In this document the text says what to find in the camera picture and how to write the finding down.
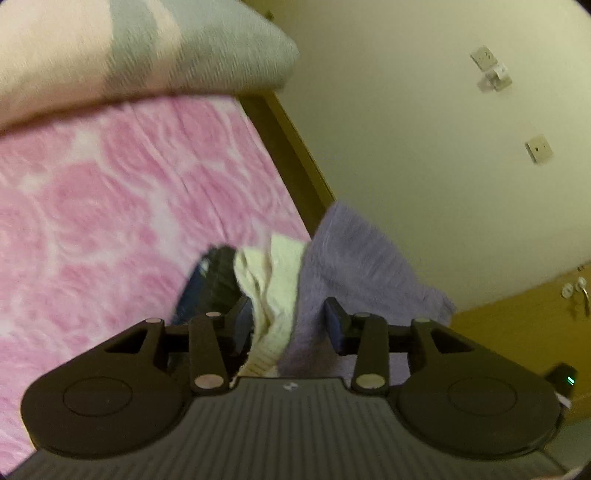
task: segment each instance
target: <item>folded blanket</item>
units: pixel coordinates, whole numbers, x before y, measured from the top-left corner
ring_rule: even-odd
[[[331,206],[306,250],[299,279],[297,319],[278,369],[281,376],[343,377],[356,356],[333,351],[322,319],[327,297],[349,313],[371,312],[390,325],[427,317],[448,325],[455,311],[440,291],[421,285],[402,253],[377,228],[341,203]],[[390,380],[409,376],[406,355],[390,354]]]
[[[7,0],[0,130],[105,100],[273,89],[297,57],[287,35],[237,0]]]

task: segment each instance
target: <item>electrical outlet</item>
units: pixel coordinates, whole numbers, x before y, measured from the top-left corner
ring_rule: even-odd
[[[554,155],[544,135],[538,135],[532,138],[525,146],[536,163],[542,163]]]
[[[483,72],[490,70],[497,64],[495,56],[484,45],[473,52],[471,57]]]

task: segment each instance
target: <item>grey blanket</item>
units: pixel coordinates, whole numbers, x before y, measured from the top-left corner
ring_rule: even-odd
[[[324,329],[322,305],[336,297],[349,313],[371,312],[390,325],[427,317],[448,325],[455,306],[441,291],[421,285],[398,248],[342,203],[334,203],[308,246],[298,285],[297,318],[278,365],[282,376],[353,375],[356,356],[339,357]],[[406,355],[390,354],[390,383],[409,376]]]

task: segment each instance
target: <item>cabinet door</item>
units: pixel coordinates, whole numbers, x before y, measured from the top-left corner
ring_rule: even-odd
[[[566,283],[585,277],[589,264],[514,297],[458,313],[452,328],[481,345],[543,374],[565,362],[579,373],[568,421],[591,418],[591,318],[583,293],[564,299]]]

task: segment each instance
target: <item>wall plate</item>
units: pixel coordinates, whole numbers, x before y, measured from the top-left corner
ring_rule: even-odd
[[[532,138],[525,146],[536,163],[542,163],[554,155],[544,135]]]
[[[497,92],[500,92],[502,90],[505,90],[508,86],[513,85],[513,79],[511,77],[505,77],[502,80],[492,79],[491,83],[495,90]]]
[[[488,47],[484,45],[475,52],[472,52],[471,57],[483,72],[490,70],[497,64],[495,56],[488,49]]]

